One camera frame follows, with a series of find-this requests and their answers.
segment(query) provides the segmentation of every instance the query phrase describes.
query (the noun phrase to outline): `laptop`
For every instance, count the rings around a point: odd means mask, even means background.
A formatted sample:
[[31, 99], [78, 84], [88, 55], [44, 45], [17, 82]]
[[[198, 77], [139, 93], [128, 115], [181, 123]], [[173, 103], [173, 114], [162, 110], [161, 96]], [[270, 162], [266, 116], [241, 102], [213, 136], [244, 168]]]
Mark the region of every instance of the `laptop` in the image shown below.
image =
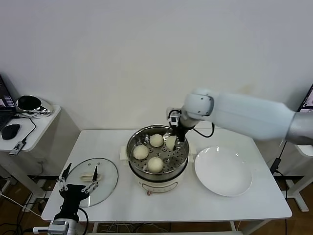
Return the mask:
[[0, 75], [0, 130], [16, 114], [15, 104]]

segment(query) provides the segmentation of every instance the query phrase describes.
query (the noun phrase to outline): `steamed bun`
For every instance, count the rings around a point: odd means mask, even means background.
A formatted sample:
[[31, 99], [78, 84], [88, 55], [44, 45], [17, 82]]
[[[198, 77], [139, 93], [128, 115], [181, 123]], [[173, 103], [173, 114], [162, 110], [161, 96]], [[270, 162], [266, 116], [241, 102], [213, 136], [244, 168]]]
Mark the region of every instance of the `steamed bun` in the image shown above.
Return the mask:
[[148, 170], [151, 173], [159, 173], [160, 171], [162, 171], [162, 169], [163, 161], [161, 158], [154, 157], [148, 161]]
[[153, 136], [150, 137], [150, 144], [153, 147], [160, 147], [163, 145], [164, 139], [162, 135], [159, 134], [155, 134]]
[[134, 158], [138, 160], [145, 159], [148, 156], [148, 154], [149, 154], [149, 150], [144, 145], [136, 146], [133, 151]]

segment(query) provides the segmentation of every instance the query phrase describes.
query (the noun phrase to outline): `small white table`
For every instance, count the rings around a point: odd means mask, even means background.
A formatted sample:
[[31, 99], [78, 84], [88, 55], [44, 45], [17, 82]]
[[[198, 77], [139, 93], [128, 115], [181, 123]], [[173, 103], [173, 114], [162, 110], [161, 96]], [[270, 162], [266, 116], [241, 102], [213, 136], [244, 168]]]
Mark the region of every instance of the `small white table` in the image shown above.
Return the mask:
[[[40, 138], [43, 136], [45, 131], [48, 129], [50, 124], [56, 118], [58, 113], [61, 110], [61, 107], [58, 105], [53, 105], [53, 113], [48, 117], [43, 118], [32, 118], [34, 123], [36, 124], [36, 129], [27, 137], [26, 145], [23, 147], [22, 151], [28, 152], [31, 151]], [[0, 152], [10, 152], [17, 142], [22, 141], [24, 137], [34, 128], [34, 125], [31, 123], [29, 119], [19, 118], [12, 119], [8, 122], [7, 125], [11, 124], [20, 124], [21, 127], [17, 133], [17, 135], [11, 140], [3, 140], [0, 137]], [[6, 178], [8, 173], [15, 177], [19, 182], [25, 185], [30, 191], [33, 192], [32, 197], [28, 199], [28, 203], [32, 203], [36, 200], [36, 198], [43, 198], [45, 195], [45, 191], [41, 189], [43, 183], [45, 181], [40, 180], [37, 184], [32, 181], [27, 174], [18, 166], [12, 159], [14, 156], [9, 155], [8, 153], [2, 154], [0, 157], [0, 165], [4, 169], [0, 169], [0, 175], [3, 178]]]
[[[84, 130], [67, 160], [72, 168], [89, 158], [107, 158], [118, 169], [119, 179], [113, 193], [96, 206], [85, 208], [93, 222], [213, 222], [253, 220], [242, 230], [250, 234], [271, 219], [291, 217], [279, 187], [272, 177], [254, 141], [243, 135], [217, 128], [210, 139], [189, 131], [187, 139], [197, 152], [208, 146], [234, 149], [251, 167], [251, 188], [238, 197], [223, 197], [205, 188], [197, 179], [194, 165], [188, 164], [183, 182], [170, 192], [152, 194], [137, 185], [129, 166], [119, 160], [120, 148], [136, 130]], [[200, 129], [209, 134], [210, 129]], [[59, 186], [42, 214], [43, 220], [53, 220], [63, 199]], [[85, 217], [79, 211], [81, 221]]]
[[[313, 157], [313, 146], [312, 145], [295, 145], [296, 149], [298, 149], [299, 153], [307, 158]], [[305, 175], [301, 180], [299, 180], [296, 184], [293, 183], [292, 180], [286, 180], [286, 183], [289, 187], [287, 190], [287, 197], [293, 198], [299, 209], [302, 212], [308, 212], [309, 208], [305, 201], [303, 200], [300, 191], [303, 190], [306, 186], [313, 182], [313, 170], [309, 172], [309, 174]]]

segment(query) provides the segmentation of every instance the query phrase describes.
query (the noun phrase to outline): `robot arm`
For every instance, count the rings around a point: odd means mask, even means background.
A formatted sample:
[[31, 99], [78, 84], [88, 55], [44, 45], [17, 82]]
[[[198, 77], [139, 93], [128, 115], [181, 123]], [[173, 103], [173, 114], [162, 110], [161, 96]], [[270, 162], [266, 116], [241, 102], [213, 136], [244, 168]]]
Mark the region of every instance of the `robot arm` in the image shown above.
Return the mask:
[[282, 103], [248, 95], [215, 93], [196, 89], [187, 95], [174, 128], [179, 141], [199, 121], [252, 137], [285, 139], [294, 144], [313, 144], [313, 114], [297, 113]]
[[78, 210], [80, 202], [84, 199], [87, 199], [90, 194], [98, 187], [99, 182], [97, 180], [98, 167], [95, 167], [94, 174], [92, 177], [92, 182], [85, 185], [74, 185], [66, 184], [66, 179], [69, 175], [69, 170], [72, 163], [63, 171], [61, 177], [57, 179], [57, 182], [60, 186], [60, 195], [63, 197], [63, 204], [61, 206], [61, 211], [54, 216], [54, 219], [51, 221], [49, 227], [34, 227], [33, 233], [48, 233], [49, 235], [77, 235], [76, 225], [79, 221]]

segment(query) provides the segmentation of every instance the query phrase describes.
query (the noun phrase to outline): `computer mouse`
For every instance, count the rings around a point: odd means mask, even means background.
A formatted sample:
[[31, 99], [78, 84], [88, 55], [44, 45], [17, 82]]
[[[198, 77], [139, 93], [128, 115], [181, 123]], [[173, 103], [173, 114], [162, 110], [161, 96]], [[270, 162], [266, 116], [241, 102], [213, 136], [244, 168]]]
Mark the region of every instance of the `computer mouse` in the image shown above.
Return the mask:
[[13, 139], [20, 129], [19, 124], [12, 124], [4, 127], [1, 131], [2, 138], [4, 140]]

